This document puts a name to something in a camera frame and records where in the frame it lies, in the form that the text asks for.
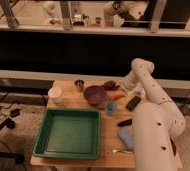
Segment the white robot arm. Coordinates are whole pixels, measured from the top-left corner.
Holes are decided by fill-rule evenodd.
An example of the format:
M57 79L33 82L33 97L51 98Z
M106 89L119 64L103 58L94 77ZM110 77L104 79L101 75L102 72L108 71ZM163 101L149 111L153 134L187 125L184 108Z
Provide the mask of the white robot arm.
M147 100L132 112L133 153L136 171L178 171L171 139L183 133L186 121L174 101L151 76L154 64L135 58L124 77L124 87L142 85Z

